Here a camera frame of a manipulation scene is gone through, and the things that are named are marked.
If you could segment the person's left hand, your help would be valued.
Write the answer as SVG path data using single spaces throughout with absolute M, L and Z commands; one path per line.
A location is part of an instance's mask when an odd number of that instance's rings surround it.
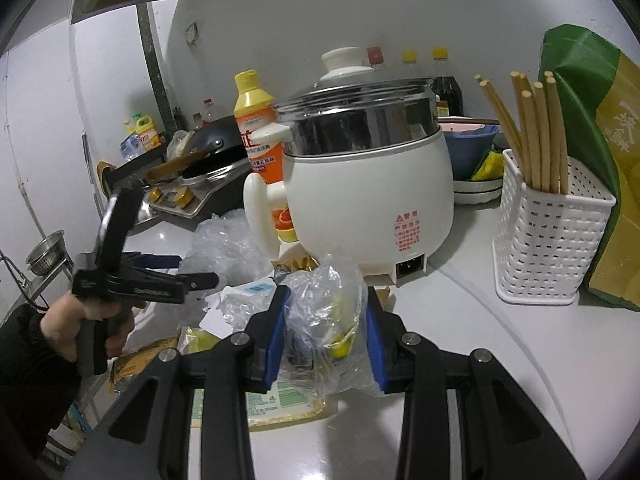
M 70 292 L 51 304 L 40 320 L 40 330 L 48 345 L 63 359 L 77 361 L 77 336 L 81 322 L 101 321 L 119 314 L 122 306 L 117 302 L 106 304 L 96 300 L 81 300 Z M 129 313 L 126 320 L 119 323 L 116 332 L 105 341 L 108 358 L 120 356 L 129 334 L 134 330 L 134 315 Z

